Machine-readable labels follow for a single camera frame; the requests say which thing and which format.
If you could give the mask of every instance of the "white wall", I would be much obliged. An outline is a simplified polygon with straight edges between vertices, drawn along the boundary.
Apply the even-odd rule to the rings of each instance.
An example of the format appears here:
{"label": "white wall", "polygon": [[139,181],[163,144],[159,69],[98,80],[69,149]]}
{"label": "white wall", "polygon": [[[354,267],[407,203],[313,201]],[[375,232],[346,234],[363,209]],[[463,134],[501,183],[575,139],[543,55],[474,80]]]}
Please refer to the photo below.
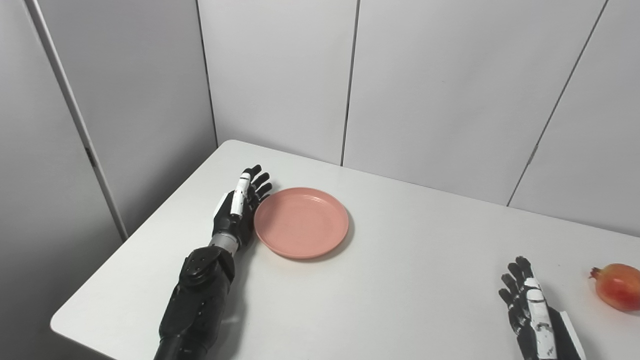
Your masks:
{"label": "white wall", "polygon": [[53,313],[121,244],[21,0],[0,1],[0,359],[93,359]]}
{"label": "white wall", "polygon": [[199,3],[218,141],[340,163],[356,0]]}
{"label": "white wall", "polygon": [[38,0],[131,234],[216,148],[195,0]]}
{"label": "white wall", "polygon": [[362,0],[344,166],[506,205],[604,0]]}
{"label": "white wall", "polygon": [[513,207],[640,236],[638,19],[609,1]]}

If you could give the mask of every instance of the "tabletop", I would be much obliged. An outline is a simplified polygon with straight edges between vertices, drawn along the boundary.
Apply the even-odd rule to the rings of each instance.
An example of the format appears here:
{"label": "tabletop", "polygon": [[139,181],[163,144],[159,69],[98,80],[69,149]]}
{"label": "tabletop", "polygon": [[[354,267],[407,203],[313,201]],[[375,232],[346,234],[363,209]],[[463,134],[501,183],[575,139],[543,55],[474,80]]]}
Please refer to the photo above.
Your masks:
{"label": "tabletop", "polygon": [[640,353],[640,315],[595,295],[593,266],[640,267],[640,239],[228,141],[91,276],[51,320],[117,360],[154,357],[184,258],[209,243],[212,214],[245,167],[275,190],[317,188],[349,213],[334,251],[290,260],[255,241],[208,359],[517,359],[497,290],[528,257],[551,306],[571,316],[589,360]]}

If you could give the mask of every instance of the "robotic arm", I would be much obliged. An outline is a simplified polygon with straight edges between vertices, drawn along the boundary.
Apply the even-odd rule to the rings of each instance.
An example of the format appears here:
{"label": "robotic arm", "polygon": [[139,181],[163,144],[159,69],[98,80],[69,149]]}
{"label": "robotic arm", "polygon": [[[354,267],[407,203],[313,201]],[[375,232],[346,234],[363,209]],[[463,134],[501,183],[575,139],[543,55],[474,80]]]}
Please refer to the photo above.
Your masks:
{"label": "robotic arm", "polygon": [[529,260],[518,256],[502,276],[507,289],[498,294],[507,304],[509,323],[525,360],[586,360],[566,312],[547,305]]}
{"label": "robotic arm", "polygon": [[209,246],[184,260],[154,360],[202,360],[216,341],[236,273],[233,257],[251,240],[255,210],[272,189],[268,173],[256,177],[261,170],[255,165],[243,171],[236,189],[218,204]]}

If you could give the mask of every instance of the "red fruit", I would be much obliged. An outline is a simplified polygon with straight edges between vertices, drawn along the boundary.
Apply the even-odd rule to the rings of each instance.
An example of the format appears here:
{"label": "red fruit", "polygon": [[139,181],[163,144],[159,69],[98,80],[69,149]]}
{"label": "red fruit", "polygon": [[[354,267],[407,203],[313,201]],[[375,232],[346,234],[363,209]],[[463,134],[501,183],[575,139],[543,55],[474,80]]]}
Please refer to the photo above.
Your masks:
{"label": "red fruit", "polygon": [[608,305],[620,311],[640,310],[640,271],[624,264],[593,268],[596,293]]}

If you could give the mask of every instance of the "pink plate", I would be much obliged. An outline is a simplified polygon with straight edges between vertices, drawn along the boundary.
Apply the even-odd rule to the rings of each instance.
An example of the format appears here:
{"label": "pink plate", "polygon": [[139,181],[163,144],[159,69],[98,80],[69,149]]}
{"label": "pink plate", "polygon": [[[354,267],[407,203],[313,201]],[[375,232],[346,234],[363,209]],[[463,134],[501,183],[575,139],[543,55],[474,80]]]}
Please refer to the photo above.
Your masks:
{"label": "pink plate", "polygon": [[276,192],[255,212],[255,232],[273,252],[308,259],[333,250],[347,235],[349,217],[333,196],[311,188]]}

